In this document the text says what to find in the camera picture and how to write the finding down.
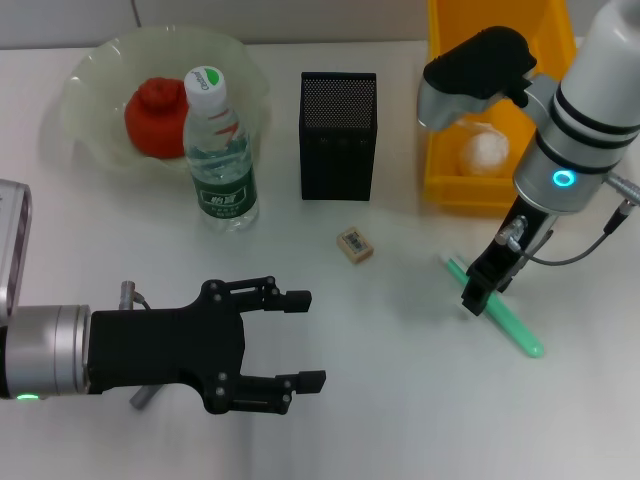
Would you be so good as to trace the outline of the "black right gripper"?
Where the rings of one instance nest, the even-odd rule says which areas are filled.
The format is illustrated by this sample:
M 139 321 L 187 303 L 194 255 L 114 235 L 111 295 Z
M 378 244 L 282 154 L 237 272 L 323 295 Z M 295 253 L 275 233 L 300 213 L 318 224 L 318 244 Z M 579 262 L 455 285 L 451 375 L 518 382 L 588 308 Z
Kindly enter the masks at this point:
M 517 196 L 497 236 L 468 268 L 462 305 L 473 315 L 481 315 L 493 291 L 504 293 L 526 263 L 520 251 L 531 253 L 555 221 L 555 215 Z

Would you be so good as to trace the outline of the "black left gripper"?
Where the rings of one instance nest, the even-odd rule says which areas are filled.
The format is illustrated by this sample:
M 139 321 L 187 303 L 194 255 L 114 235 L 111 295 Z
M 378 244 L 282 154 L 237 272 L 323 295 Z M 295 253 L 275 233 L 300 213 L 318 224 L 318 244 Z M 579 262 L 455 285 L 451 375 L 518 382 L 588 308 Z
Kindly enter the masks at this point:
M 89 392 L 183 384 L 211 414 L 230 411 L 285 415 L 293 397 L 321 392 L 326 372 L 240 375 L 244 355 L 241 313 L 306 313 L 308 290 L 284 292 L 273 276 L 205 282 L 189 305 L 173 309 L 111 310 L 91 314 Z

